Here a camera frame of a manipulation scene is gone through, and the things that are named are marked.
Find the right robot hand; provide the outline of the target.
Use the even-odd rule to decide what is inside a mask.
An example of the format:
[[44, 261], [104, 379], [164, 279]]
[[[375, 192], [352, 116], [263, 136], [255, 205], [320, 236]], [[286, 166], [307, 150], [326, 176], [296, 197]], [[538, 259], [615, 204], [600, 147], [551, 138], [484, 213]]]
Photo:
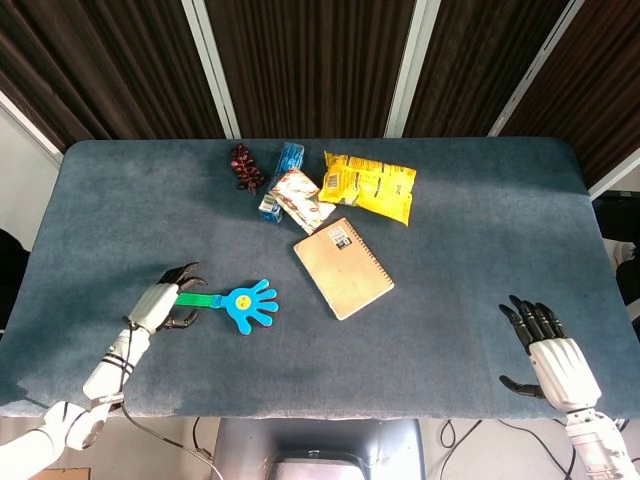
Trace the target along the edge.
[[543, 303], [532, 303], [515, 295], [509, 306], [501, 304], [534, 370], [538, 382], [522, 384], [506, 375], [500, 382], [511, 392], [546, 400], [555, 410], [573, 414], [596, 407], [602, 392], [576, 341], [563, 323]]

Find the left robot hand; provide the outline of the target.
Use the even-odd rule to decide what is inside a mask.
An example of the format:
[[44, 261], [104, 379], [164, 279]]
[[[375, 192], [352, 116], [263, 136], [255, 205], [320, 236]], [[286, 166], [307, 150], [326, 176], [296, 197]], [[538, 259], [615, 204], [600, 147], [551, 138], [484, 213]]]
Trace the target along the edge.
[[149, 287], [128, 314], [129, 325], [143, 329], [150, 335], [163, 329], [185, 329], [199, 316], [194, 309], [185, 318], [175, 318], [171, 314], [179, 295], [191, 286], [205, 285], [206, 281], [191, 272], [199, 265], [191, 262], [181, 267], [167, 270], [156, 284]]

